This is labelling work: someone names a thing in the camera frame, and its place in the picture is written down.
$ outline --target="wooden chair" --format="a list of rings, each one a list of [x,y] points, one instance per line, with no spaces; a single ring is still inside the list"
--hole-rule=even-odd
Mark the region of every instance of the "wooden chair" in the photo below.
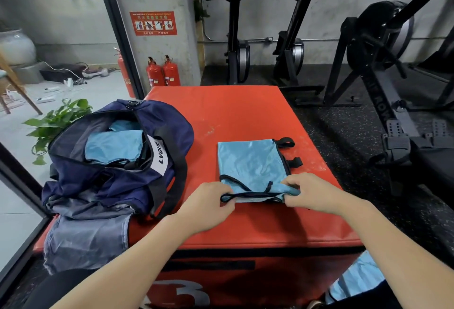
[[[9,84],[11,84],[14,87],[14,89],[16,89],[16,91],[33,107],[33,109],[39,115],[43,114],[43,112],[39,110],[39,108],[32,101],[32,99],[18,85],[18,83],[20,83],[19,78],[16,76],[14,71],[11,69],[11,67],[8,65],[8,63],[6,62],[6,60],[3,58],[3,56],[0,53],[0,79],[1,78],[6,78],[6,80],[9,82]],[[3,93],[0,93],[0,104],[3,106],[3,108],[7,114],[11,114],[11,111],[9,110],[5,101],[3,100],[2,95],[3,95]]]

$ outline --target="speckled rubber flooring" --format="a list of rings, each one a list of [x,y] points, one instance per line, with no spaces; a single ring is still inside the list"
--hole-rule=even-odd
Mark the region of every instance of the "speckled rubber flooring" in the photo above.
[[[272,66],[253,66],[245,85],[272,84],[272,69]],[[301,84],[324,85],[330,70],[330,65],[304,65],[299,75]],[[207,67],[201,84],[224,84],[226,72],[226,67]],[[348,66],[343,67],[340,78],[348,73]],[[412,71],[408,79],[401,79],[393,69],[390,74],[401,96],[414,104],[433,103],[444,87],[443,83]],[[410,197],[390,195],[384,173],[366,167],[370,157],[382,152],[383,129],[360,80],[349,88],[345,97],[352,95],[359,99],[361,107],[294,108],[294,112],[346,191],[370,200],[399,229],[454,268],[454,211],[424,190]],[[454,112],[412,113],[412,118],[421,132],[431,131],[433,118],[443,118],[454,133]],[[29,262],[4,301],[4,309],[20,308],[31,291],[47,277],[42,264],[41,258]]]

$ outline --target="white ceramic pot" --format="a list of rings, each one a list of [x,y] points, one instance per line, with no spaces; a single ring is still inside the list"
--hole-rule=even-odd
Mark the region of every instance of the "white ceramic pot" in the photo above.
[[[22,29],[0,32],[0,53],[9,65],[36,62],[36,48]]]

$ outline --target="red sign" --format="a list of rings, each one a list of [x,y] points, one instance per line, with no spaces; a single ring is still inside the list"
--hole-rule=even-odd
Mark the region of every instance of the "red sign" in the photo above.
[[[130,12],[137,36],[177,35],[173,11]]]

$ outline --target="red fire extinguisher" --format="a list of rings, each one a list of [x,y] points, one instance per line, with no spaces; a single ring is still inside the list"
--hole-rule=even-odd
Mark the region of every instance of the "red fire extinguisher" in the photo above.
[[[164,77],[166,79],[167,85],[170,86],[180,86],[180,75],[178,74],[177,64],[172,63],[168,55],[166,55],[166,60],[164,66],[162,67],[164,71]]]
[[[148,57],[147,75],[152,88],[156,86],[166,86],[164,76],[162,75],[162,67],[157,65],[152,57]]]
[[[117,53],[118,66],[120,68],[121,75],[123,76],[124,83],[126,84],[126,88],[128,89],[129,97],[132,98],[132,99],[135,99],[136,95],[134,94],[133,85],[131,84],[131,80],[129,79],[128,71],[126,71],[126,67],[124,66],[123,57],[122,57],[122,55],[120,53],[120,50],[118,48],[114,47],[114,49],[118,52]]]

